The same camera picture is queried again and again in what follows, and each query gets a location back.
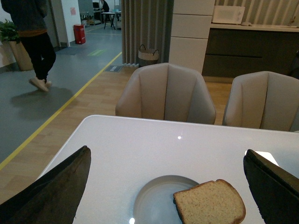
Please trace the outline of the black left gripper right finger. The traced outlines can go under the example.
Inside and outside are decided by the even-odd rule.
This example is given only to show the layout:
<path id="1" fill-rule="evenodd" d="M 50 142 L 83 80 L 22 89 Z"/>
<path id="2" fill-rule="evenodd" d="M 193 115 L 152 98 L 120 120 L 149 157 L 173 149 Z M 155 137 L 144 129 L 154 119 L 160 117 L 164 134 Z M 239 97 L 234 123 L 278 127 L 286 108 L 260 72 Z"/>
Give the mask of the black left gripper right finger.
<path id="1" fill-rule="evenodd" d="M 249 149 L 243 158 L 249 189 L 266 224 L 299 222 L 299 179 Z"/>

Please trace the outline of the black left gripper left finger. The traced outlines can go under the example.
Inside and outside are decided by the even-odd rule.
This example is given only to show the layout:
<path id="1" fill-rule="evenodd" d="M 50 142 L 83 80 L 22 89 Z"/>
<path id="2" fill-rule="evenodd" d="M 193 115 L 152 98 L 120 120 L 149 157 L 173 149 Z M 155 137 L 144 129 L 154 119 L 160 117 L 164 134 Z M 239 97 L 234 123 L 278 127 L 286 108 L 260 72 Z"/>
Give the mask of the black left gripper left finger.
<path id="1" fill-rule="evenodd" d="M 91 150 L 81 147 L 0 206 L 2 224 L 71 224 L 85 190 Z"/>

